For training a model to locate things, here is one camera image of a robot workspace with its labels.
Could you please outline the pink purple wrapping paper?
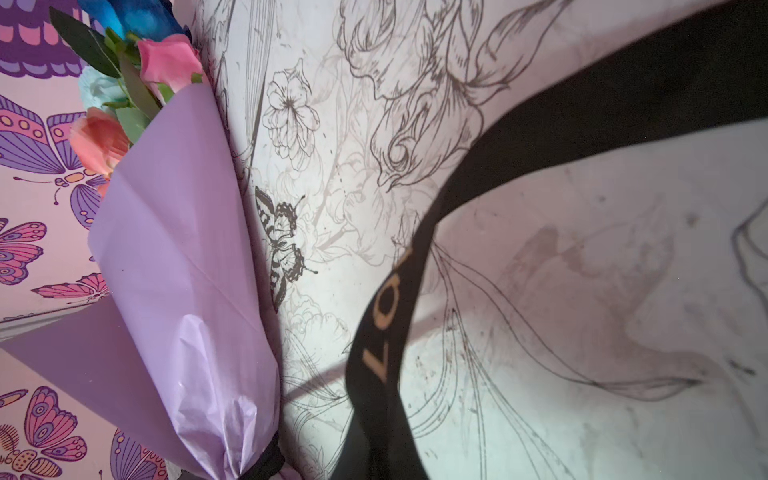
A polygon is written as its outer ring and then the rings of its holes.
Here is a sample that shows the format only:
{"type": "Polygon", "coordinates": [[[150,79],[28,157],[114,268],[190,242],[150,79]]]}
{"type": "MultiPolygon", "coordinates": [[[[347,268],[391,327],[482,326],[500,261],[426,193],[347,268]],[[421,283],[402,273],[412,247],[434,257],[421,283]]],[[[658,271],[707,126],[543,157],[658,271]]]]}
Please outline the pink purple wrapping paper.
{"type": "Polygon", "coordinates": [[[211,89],[183,88],[119,162],[88,245],[109,294],[3,343],[143,446],[204,479],[293,479],[281,381],[211,89]]]}

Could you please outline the pink fake rose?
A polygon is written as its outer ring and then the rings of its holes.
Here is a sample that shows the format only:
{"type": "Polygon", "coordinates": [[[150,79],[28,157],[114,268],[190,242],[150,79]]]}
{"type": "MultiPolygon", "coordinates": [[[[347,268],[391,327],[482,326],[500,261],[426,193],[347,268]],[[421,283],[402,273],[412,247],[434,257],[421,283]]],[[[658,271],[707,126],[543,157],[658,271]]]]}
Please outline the pink fake rose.
{"type": "Polygon", "coordinates": [[[69,142],[81,164],[106,179],[97,187],[104,198],[115,167],[131,147],[122,126],[113,116],[91,107],[72,124],[69,142]]]}

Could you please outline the blue fake flower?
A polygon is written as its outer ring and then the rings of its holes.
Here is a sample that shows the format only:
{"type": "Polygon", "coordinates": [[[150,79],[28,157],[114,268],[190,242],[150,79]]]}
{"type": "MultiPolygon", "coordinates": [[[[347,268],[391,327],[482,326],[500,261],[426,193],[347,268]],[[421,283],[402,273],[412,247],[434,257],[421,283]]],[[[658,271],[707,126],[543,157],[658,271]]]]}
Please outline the blue fake flower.
{"type": "Polygon", "coordinates": [[[186,34],[165,0],[79,0],[78,6],[104,30],[111,29],[121,39],[128,33],[139,38],[162,41],[175,34],[186,34]]]}

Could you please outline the black ribbon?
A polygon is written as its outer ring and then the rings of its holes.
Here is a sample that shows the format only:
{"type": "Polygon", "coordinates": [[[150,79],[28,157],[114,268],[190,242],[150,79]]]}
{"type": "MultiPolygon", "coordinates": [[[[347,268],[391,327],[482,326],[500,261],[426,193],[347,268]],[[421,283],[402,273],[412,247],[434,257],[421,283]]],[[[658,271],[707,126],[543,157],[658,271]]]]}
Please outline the black ribbon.
{"type": "Polygon", "coordinates": [[[767,475],[767,5],[525,100],[371,299],[336,479],[767,475]]]}

